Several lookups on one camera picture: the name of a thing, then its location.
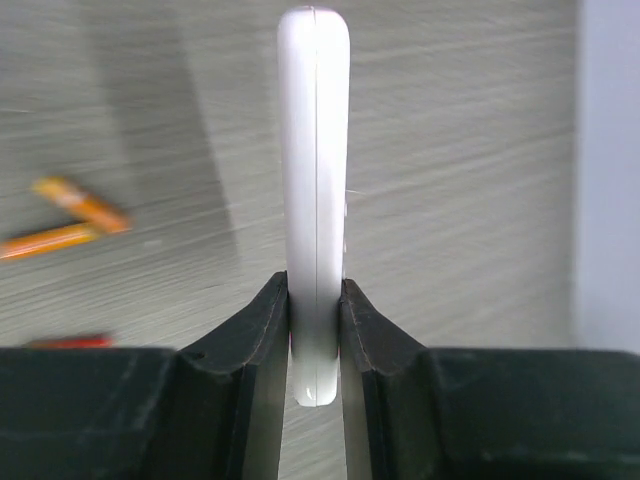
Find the white remote control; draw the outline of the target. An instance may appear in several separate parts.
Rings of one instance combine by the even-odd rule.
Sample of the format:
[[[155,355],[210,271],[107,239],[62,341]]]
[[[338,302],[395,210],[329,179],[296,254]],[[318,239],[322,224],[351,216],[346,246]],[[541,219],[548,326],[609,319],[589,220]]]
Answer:
[[[277,36],[293,393],[331,404],[339,366],[351,49],[335,11],[286,12]]]

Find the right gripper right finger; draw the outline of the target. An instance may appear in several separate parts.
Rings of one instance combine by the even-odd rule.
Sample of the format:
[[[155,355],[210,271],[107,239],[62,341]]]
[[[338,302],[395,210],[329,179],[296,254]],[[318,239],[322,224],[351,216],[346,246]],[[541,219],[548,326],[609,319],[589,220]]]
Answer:
[[[340,302],[351,479],[635,479],[639,358],[419,343],[352,280]]]

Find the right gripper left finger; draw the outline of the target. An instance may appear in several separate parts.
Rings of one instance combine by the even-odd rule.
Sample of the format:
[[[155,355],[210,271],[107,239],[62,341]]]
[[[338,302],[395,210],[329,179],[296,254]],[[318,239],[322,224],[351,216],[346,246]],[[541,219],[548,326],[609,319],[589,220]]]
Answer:
[[[287,282],[182,350],[1,352],[5,479],[274,479]]]

